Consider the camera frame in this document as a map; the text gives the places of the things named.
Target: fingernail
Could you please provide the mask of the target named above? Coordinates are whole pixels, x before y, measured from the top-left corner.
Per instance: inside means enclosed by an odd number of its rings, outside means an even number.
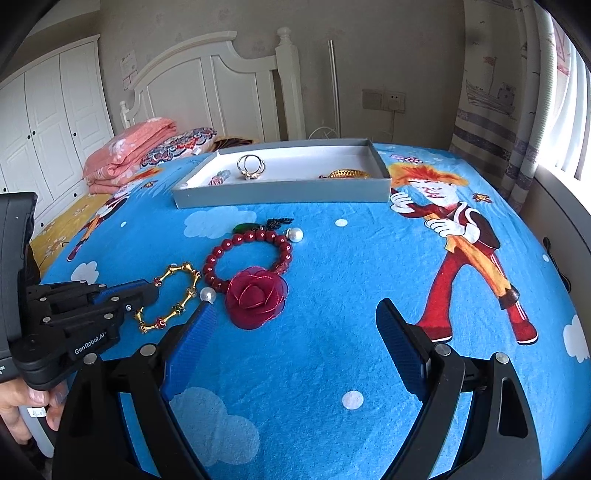
[[[62,392],[56,393],[56,403],[58,405],[61,405],[62,403],[64,403],[65,399],[66,399],[66,396]]]
[[[29,387],[29,398],[33,400],[35,403],[44,403],[45,402],[45,392],[40,392],[39,390],[33,390]]]

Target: beige wall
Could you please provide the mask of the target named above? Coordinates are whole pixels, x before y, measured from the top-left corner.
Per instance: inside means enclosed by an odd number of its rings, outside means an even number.
[[[24,67],[27,63],[56,48],[96,35],[99,33],[98,19],[98,12],[87,13],[50,25],[31,34],[25,38],[6,69],[0,73],[0,81],[16,72],[19,68]]]
[[[572,283],[570,297],[587,344],[591,345],[591,252],[569,218],[537,180],[531,186],[520,215],[540,243],[545,236],[550,239],[552,256]]]
[[[188,38],[236,30],[245,58],[274,53],[277,28],[292,30],[300,51],[306,129],[334,126],[327,41],[335,41],[342,135],[388,136],[389,112],[363,110],[361,89],[407,94],[394,141],[447,149],[464,56],[462,0],[102,0],[100,63],[113,128],[122,130],[119,60],[134,49],[141,69]]]

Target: patterned pillow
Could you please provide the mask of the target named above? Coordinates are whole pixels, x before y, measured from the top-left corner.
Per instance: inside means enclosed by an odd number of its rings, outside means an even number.
[[[146,153],[142,158],[141,166],[158,165],[189,155],[209,152],[216,136],[217,132],[209,127],[195,128],[175,135]]]

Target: gray tray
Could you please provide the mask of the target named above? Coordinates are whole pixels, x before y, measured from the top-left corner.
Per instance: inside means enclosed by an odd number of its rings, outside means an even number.
[[[267,167],[257,180],[245,180],[236,167],[252,153]],[[249,159],[249,167],[256,159]],[[369,179],[320,179],[339,168],[355,168]],[[210,186],[217,172],[229,170],[221,185]],[[225,148],[213,153],[173,187],[178,208],[253,203],[387,202],[390,175],[367,139],[298,140]]]

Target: window sill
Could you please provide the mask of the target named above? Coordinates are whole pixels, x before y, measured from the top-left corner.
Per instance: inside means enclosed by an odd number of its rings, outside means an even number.
[[[585,187],[562,170],[544,165],[536,169],[535,179],[570,219],[587,247],[591,247],[591,186]]]

